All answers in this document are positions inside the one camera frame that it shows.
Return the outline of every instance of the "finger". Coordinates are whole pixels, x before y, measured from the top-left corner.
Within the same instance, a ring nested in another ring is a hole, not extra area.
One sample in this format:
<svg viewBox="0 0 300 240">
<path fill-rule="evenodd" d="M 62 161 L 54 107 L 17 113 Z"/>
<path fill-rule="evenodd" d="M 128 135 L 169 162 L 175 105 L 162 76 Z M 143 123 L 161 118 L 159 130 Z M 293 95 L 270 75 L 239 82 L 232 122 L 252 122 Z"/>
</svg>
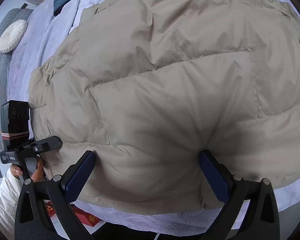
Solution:
<svg viewBox="0 0 300 240">
<path fill-rule="evenodd" d="M 22 170 L 15 164 L 10 165 L 10 172 L 13 176 L 17 177 L 22 175 Z"/>
<path fill-rule="evenodd" d="M 38 166 L 38 169 L 39 169 L 39 170 L 41 170 L 41 169 L 43 168 L 43 166 L 44 166 L 44 161 L 43 161 L 43 159 L 39 158 L 37 166 Z"/>
<path fill-rule="evenodd" d="M 41 181 L 45 181 L 46 178 L 44 176 L 41 177 L 41 179 L 39 179 L 37 182 L 41 182 Z"/>
<path fill-rule="evenodd" d="M 43 177 L 44 171 L 43 169 L 37 169 L 34 174 L 32 174 L 31 179 L 34 182 L 39 182 L 41 181 L 42 177 Z"/>
</svg>

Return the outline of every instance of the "round white pillow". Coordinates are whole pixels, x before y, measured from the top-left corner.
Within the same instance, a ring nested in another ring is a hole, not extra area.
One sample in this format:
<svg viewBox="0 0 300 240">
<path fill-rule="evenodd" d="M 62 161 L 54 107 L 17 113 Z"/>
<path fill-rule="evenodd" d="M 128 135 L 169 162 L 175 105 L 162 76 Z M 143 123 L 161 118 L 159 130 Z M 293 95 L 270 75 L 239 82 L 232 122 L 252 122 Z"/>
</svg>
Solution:
<svg viewBox="0 0 300 240">
<path fill-rule="evenodd" d="M 0 52 L 12 51 L 25 34 L 28 23 L 25 20 L 17 20 L 9 25 L 0 37 Z"/>
</svg>

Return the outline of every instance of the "white sleeve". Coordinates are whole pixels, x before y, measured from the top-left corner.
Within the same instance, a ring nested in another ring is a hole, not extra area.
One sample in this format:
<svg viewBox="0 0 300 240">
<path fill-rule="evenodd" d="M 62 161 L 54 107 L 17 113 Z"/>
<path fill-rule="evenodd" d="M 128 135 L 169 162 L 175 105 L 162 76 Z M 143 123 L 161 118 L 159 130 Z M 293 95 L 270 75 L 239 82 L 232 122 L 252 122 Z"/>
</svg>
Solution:
<svg viewBox="0 0 300 240">
<path fill-rule="evenodd" d="M 22 184 L 10 169 L 0 185 L 0 230 L 8 240 L 14 240 L 14 221 Z"/>
</svg>

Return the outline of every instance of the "red packaging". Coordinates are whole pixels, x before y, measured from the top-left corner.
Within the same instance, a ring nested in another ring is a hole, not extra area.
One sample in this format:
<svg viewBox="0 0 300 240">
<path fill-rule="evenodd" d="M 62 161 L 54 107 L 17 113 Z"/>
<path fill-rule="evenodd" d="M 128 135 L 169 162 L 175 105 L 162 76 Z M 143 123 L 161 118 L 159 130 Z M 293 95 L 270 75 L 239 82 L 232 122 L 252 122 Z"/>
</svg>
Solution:
<svg viewBox="0 0 300 240">
<path fill-rule="evenodd" d="M 53 207 L 51 205 L 51 201 L 49 201 L 45 205 L 46 205 L 46 209 L 47 209 L 49 217 L 52 217 L 56 212 L 54 211 L 54 209 L 53 209 Z"/>
<path fill-rule="evenodd" d="M 74 213 L 77 215 L 77 218 L 84 225 L 94 227 L 100 221 L 100 218 L 97 218 L 94 215 L 83 211 L 75 205 L 71 205 L 71 207 Z"/>
<path fill-rule="evenodd" d="M 49 201 L 45 205 L 46 205 L 48 215 L 50 217 L 52 217 L 55 214 L 55 211 L 51 205 L 51 202 Z M 94 227 L 100 221 L 100 218 L 97 218 L 94 215 L 83 211 L 82 209 L 76 207 L 75 205 L 71 204 L 70 206 L 71 206 L 72 210 L 74 211 L 75 215 L 77 216 L 77 218 L 84 225 Z"/>
</svg>

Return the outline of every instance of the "jacket stitching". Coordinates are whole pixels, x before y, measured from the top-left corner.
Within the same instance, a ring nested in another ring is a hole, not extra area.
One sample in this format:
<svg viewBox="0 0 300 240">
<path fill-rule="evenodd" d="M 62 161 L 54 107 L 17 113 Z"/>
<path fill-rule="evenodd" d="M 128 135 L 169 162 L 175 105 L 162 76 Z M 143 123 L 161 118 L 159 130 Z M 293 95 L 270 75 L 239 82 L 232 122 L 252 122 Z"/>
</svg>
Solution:
<svg viewBox="0 0 300 240">
<path fill-rule="evenodd" d="M 277 11 L 277 15 L 281 15 L 281 16 L 284 16 L 286 18 L 288 18 L 289 20 L 291 19 L 291 16 L 289 15 L 286 15 L 284 14 L 282 11 L 280 11 L 280 8 L 277 8 L 277 7 L 274 7 L 274 8 L 267 8 L 267 7 L 258 7 L 256 5 L 253 5 L 253 4 L 249 4 L 249 3 L 245 3 L 245 2 L 242 2 L 240 0 L 236 0 L 238 3 L 241 3 L 241 4 L 245 4 L 245 5 L 248 5 L 248 6 L 251 6 L 253 8 L 256 8 L 256 9 L 260 9 L 262 10 L 263 12 L 265 13 L 270 13 L 270 14 L 273 14 L 272 10 L 275 10 Z"/>
<path fill-rule="evenodd" d="M 258 91 L 258 86 L 257 86 L 257 74 L 256 74 L 256 70 L 255 70 L 255 66 L 253 64 L 253 60 L 252 60 L 252 56 L 251 54 L 249 54 L 250 56 L 250 61 L 251 61 L 251 68 L 252 68 L 252 72 L 253 72 L 253 76 L 254 76 L 254 86 L 255 86 L 255 98 L 256 98 L 256 116 L 257 118 L 260 118 L 259 117 L 259 114 L 258 114 L 258 110 L 259 110 L 259 91 Z"/>
<path fill-rule="evenodd" d="M 207 57 L 207 56 L 213 56 L 213 55 L 219 55 L 219 54 L 226 54 L 226 53 L 243 52 L 243 51 L 248 51 L 248 50 L 247 49 L 225 50 L 225 51 L 218 52 L 218 53 L 212 53 L 212 54 L 208 54 L 208 55 L 201 55 L 201 56 L 195 57 L 195 58 L 184 59 L 184 60 L 180 60 L 180 61 L 176 61 L 176 62 L 170 63 L 168 65 L 164 65 L 162 67 L 158 67 L 156 69 L 151 69 L 151 70 L 147 70 L 147 71 L 144 71 L 144 72 L 141 72 L 141 73 L 136 73 L 136 74 L 132 74 L 132 75 L 129 75 L 129 76 L 125 76 L 125 77 L 113 79 L 113 80 L 110 80 L 110 81 L 107 81 L 107 82 L 99 83 L 99 84 L 93 86 L 93 88 L 101 86 L 101 85 L 104 85 L 104 84 L 107 84 L 107 83 L 110 83 L 110 82 L 114 82 L 114 81 L 117 81 L 117 80 L 120 80 L 120 79 L 124 79 L 124 78 L 128 78 L 128 77 L 133 77 L 133 76 L 141 75 L 141 74 L 148 73 L 148 72 L 154 72 L 154 71 L 160 70 L 162 68 L 165 68 L 165 67 L 168 67 L 170 65 L 173 65 L 173 64 L 176 64 L 176 63 L 180 63 L 180 62 L 186 62 L 186 61 L 190 61 L 190 60 L 196 60 L 196 59 Z"/>
<path fill-rule="evenodd" d="M 38 107 L 36 107 L 36 108 L 31 108 L 30 111 L 31 111 L 31 110 L 35 110 L 35 109 L 39 109 L 39 108 L 42 108 L 42 107 L 45 107 L 46 105 L 47 105 L 47 104 L 44 104 L 43 106 L 38 106 Z"/>
<path fill-rule="evenodd" d="M 191 194 L 191 193 L 194 193 L 194 192 L 198 192 L 198 190 L 187 191 L 186 193 L 179 194 L 178 197 L 182 197 L 183 195 L 188 195 L 188 194 Z M 101 197 L 101 196 L 96 196 L 95 198 L 99 198 L 100 200 L 104 200 L 104 199 L 111 200 L 111 201 L 114 201 L 114 202 L 143 203 L 143 202 L 153 202 L 153 201 L 157 201 L 157 200 L 162 200 L 162 198 L 166 198 L 166 197 L 157 197 L 157 198 L 152 198 L 151 200 L 140 200 L 140 201 L 120 201 L 120 200 L 115 200 L 115 199 L 112 199 L 112 198 L 106 198 L 106 197 Z"/>
<path fill-rule="evenodd" d="M 94 91 L 93 91 L 93 89 L 92 89 L 92 93 L 93 93 L 93 95 L 92 95 L 93 101 L 96 103 L 96 106 L 97 106 L 98 112 L 99 112 L 99 114 L 100 114 L 101 124 L 102 124 L 102 126 L 103 126 L 104 130 L 106 131 L 106 135 L 107 135 L 107 137 L 108 137 L 108 141 L 109 141 L 109 143 L 107 143 L 107 144 L 103 144 L 103 145 L 110 145 L 110 144 L 111 144 L 111 140 L 110 140 L 110 137 L 109 137 L 108 131 L 107 131 L 107 129 L 106 129 L 106 126 L 105 126 L 105 123 L 104 123 L 104 119 L 103 119 L 103 117 L 102 117 L 102 115 L 101 115 L 101 112 L 100 112 L 100 109 L 99 109 L 99 105 L 98 105 L 98 103 L 97 103 L 97 102 L 96 102 L 96 100 L 95 100 L 95 94 L 94 94 Z"/>
<path fill-rule="evenodd" d="M 52 80 L 52 78 L 55 76 L 55 74 L 57 74 L 57 72 L 61 71 L 61 70 L 65 67 L 65 65 L 67 65 L 70 61 L 72 61 L 72 60 L 74 59 L 74 55 L 77 53 L 79 47 L 81 46 L 81 39 L 80 39 L 80 37 L 79 37 L 79 29 L 78 29 L 78 31 L 77 31 L 76 36 L 77 36 L 77 40 L 78 40 L 78 46 L 77 46 L 77 48 L 75 49 L 73 55 L 67 60 L 67 62 L 65 62 L 64 64 L 61 64 L 61 65 L 60 65 L 61 67 L 58 68 L 56 71 L 52 71 L 52 77 L 51 77 L 50 80 L 48 81 L 48 85 L 51 84 L 51 80 Z"/>
<path fill-rule="evenodd" d="M 291 108 L 291 109 L 289 109 L 287 111 L 284 111 L 282 113 L 269 115 L 269 116 L 262 117 L 262 118 L 259 118 L 259 119 L 266 119 L 266 118 L 276 117 L 276 116 L 280 116 L 280 115 L 283 115 L 283 114 L 286 114 L 286 113 L 289 113 L 289 112 L 292 112 L 292 111 L 297 111 L 299 109 L 300 109 L 300 107 L 298 107 L 298 108 Z"/>
<path fill-rule="evenodd" d="M 64 144 L 71 144 L 71 145 L 99 145 L 99 146 L 104 146 L 104 145 L 110 145 L 110 144 L 102 144 L 102 143 L 90 143 L 90 142 L 79 142 L 79 143 L 70 143 L 66 141 L 62 141 Z"/>
</svg>

